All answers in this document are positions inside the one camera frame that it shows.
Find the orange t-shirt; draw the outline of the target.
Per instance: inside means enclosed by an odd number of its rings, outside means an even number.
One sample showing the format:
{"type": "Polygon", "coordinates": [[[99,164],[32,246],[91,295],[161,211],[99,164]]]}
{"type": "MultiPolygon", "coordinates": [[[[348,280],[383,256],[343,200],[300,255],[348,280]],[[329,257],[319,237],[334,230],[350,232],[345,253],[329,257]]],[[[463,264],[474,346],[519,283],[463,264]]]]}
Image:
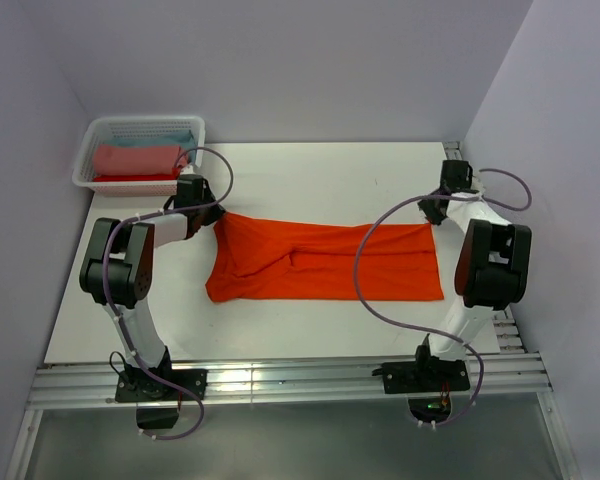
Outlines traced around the orange t-shirt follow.
{"type": "Polygon", "coordinates": [[[428,224],[334,226],[226,214],[214,226],[211,301],[444,298],[428,224]]]}

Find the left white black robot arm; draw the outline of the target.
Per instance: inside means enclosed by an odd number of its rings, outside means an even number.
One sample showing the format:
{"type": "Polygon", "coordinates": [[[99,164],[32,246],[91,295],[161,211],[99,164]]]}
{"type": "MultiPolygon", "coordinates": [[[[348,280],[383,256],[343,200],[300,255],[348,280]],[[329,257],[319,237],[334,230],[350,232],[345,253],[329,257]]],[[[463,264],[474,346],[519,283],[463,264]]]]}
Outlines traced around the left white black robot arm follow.
{"type": "Polygon", "coordinates": [[[148,305],[154,251],[187,240],[224,215],[208,181],[185,174],[176,194],[154,214],[130,220],[98,219],[79,273],[79,285],[105,309],[124,346],[124,386],[163,399],[175,386],[168,347],[159,337],[148,305]]]}

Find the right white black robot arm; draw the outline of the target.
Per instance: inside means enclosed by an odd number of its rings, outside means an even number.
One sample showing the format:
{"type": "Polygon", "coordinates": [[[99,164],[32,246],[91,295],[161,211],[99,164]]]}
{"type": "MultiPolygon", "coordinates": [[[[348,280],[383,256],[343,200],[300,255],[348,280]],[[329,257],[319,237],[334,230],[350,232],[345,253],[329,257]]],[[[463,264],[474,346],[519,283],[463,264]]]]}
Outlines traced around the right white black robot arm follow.
{"type": "Polygon", "coordinates": [[[426,219],[455,223],[464,234],[454,274],[456,297],[441,333],[429,333],[416,350],[415,383],[432,390],[449,383],[469,388],[465,346],[497,311],[519,302],[526,291],[532,232],[492,209],[474,185],[464,160],[445,160],[432,199],[418,202],[426,219]]]}

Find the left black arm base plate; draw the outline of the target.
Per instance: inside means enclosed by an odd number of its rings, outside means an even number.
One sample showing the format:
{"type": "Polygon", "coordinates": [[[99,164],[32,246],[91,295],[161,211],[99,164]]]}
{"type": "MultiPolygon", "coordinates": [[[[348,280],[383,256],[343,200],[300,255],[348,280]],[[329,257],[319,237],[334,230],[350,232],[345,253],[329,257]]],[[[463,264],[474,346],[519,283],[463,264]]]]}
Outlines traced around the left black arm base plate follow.
{"type": "MultiPolygon", "coordinates": [[[[207,376],[206,369],[176,369],[167,373],[166,380],[189,390],[203,400],[207,376]]],[[[132,368],[119,377],[114,399],[116,403],[147,403],[185,400],[188,396],[151,379],[142,370],[132,368]]]]}

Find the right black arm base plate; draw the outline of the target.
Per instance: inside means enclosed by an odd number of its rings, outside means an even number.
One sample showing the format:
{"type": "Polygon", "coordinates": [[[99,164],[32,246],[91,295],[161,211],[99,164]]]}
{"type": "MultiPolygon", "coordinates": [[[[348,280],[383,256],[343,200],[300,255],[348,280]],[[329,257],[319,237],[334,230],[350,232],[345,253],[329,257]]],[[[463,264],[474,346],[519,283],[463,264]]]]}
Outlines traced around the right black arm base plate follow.
{"type": "Polygon", "coordinates": [[[416,361],[386,362],[373,375],[382,378],[386,394],[463,392],[471,386],[466,364],[461,360],[432,359],[425,364],[416,361]]]}

